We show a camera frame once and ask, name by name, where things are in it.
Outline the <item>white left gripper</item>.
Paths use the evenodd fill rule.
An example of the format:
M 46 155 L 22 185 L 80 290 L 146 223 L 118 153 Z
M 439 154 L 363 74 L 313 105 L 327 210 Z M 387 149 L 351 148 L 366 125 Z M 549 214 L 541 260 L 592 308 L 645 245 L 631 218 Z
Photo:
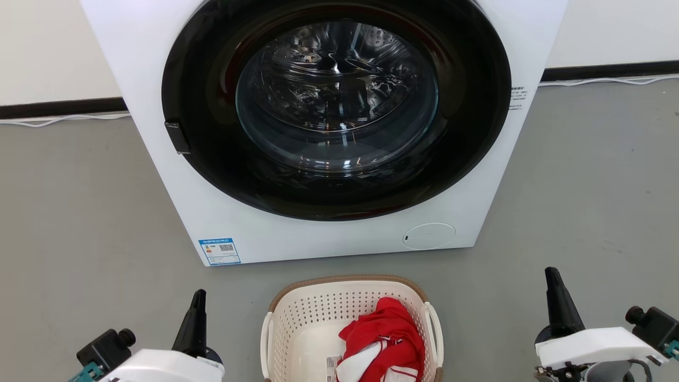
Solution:
M 140 350 L 100 382 L 223 382 L 223 365 L 206 358 L 206 332 L 206 291 L 199 289 L 172 350 Z

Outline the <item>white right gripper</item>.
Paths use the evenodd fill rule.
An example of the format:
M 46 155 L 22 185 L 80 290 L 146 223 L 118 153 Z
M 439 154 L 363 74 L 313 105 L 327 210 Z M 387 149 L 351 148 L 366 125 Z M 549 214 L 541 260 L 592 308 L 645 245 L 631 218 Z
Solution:
M 625 328 L 585 329 L 570 292 L 555 267 L 545 269 L 550 324 L 546 338 L 535 344 L 538 382 L 635 382 L 634 365 L 652 382 L 650 367 L 662 367 L 670 356 Z

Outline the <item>cream perforated laundry basket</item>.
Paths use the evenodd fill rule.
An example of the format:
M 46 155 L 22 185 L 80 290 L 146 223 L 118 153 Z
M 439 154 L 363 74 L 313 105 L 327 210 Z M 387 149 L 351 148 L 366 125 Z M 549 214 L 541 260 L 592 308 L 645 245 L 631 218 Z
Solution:
M 443 382 L 444 341 L 437 312 L 419 285 L 395 275 L 323 276 L 282 289 L 262 324 L 264 382 L 336 382 L 326 376 L 326 357 L 344 353 L 338 334 L 373 312 L 383 297 L 404 305 L 423 338 L 422 382 Z

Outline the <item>blue energy label sticker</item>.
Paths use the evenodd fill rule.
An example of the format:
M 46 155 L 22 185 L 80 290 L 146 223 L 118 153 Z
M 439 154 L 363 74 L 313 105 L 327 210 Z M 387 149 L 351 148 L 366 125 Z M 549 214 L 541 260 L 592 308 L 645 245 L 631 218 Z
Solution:
M 204 239 L 198 241 L 206 266 L 241 264 L 238 250 L 232 238 Z

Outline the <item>round white filter cover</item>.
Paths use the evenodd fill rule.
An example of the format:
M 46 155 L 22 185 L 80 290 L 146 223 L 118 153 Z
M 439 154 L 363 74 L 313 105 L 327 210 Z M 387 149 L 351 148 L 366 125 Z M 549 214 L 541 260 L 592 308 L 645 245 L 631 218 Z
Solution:
M 450 244 L 456 230 L 446 223 L 424 223 L 405 232 L 403 244 L 412 250 L 433 250 Z

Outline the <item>black round glass washer door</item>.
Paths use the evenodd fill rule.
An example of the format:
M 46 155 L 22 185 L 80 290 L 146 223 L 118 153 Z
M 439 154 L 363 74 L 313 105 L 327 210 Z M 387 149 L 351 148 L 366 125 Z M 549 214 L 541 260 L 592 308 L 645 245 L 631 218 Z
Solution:
M 472 0 L 206 0 L 162 78 L 206 181 L 258 210 L 354 221 L 419 205 L 490 151 L 509 47 Z

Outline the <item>red and white garment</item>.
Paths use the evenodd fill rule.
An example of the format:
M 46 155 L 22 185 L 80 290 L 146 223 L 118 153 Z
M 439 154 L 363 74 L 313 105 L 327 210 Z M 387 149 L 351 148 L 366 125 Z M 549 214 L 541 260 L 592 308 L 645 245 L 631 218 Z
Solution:
M 337 382 L 422 382 L 426 346 L 395 298 L 378 300 L 374 312 L 347 324 L 338 337 L 345 351 L 335 368 Z

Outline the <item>black baseboard strip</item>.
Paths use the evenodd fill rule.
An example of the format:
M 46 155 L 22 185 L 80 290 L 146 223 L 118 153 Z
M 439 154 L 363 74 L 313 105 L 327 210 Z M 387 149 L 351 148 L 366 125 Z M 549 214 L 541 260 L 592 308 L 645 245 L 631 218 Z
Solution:
M 662 62 L 546 68 L 541 82 L 659 76 L 679 73 L 679 60 Z
M 112 97 L 0 106 L 0 119 L 48 118 L 127 111 L 126 102 L 121 97 Z

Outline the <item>white front-load washing machine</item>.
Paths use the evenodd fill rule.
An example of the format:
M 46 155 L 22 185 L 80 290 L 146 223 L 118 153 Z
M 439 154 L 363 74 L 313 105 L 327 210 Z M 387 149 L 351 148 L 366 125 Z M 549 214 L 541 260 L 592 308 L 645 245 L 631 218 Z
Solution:
M 451 188 L 405 210 L 354 221 L 301 220 L 258 210 L 221 192 L 177 154 L 163 124 L 163 71 L 180 29 L 205 2 L 81 0 L 129 113 L 204 266 L 198 243 L 204 239 L 232 238 L 241 264 L 269 263 L 422 251 L 406 247 L 403 235 L 418 225 L 437 222 L 456 230 L 443 249 L 472 247 L 516 146 L 569 0 L 472 0 L 509 47 L 511 89 L 529 89 L 524 108 L 508 110 L 490 151 Z

